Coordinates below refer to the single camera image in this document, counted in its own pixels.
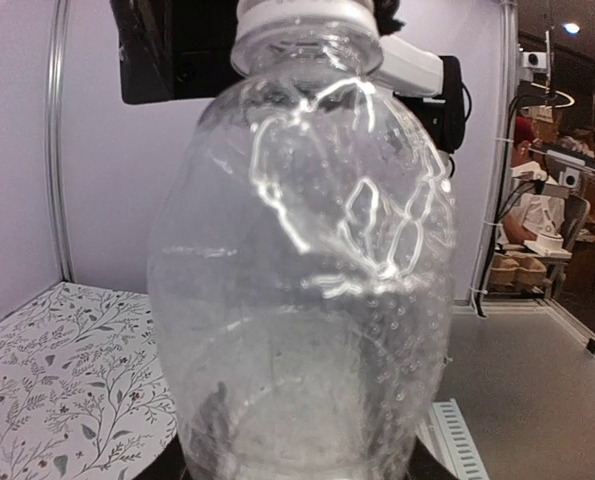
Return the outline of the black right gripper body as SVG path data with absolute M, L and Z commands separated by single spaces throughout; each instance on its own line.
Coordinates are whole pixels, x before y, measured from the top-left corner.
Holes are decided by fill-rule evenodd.
M 113 0 L 126 104 L 214 98 L 242 79 L 231 64 L 232 0 Z

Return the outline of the white blue bottle cap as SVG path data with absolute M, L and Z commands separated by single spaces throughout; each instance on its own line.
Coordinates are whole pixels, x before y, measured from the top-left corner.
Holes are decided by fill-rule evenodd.
M 378 36 L 372 1 L 239 1 L 236 40 L 276 22 L 314 18 L 358 27 Z

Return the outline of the clear bottle white cap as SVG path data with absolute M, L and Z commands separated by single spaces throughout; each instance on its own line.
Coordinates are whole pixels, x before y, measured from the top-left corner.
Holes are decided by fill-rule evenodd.
M 402 479 L 437 392 L 454 200 L 376 38 L 244 35 L 153 228 L 158 355 L 194 479 Z

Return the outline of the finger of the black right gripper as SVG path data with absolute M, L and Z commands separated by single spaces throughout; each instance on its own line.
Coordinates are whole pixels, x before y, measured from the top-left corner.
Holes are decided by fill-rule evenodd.
M 397 18 L 400 0 L 373 0 L 373 16 L 380 36 L 399 32 L 405 23 Z

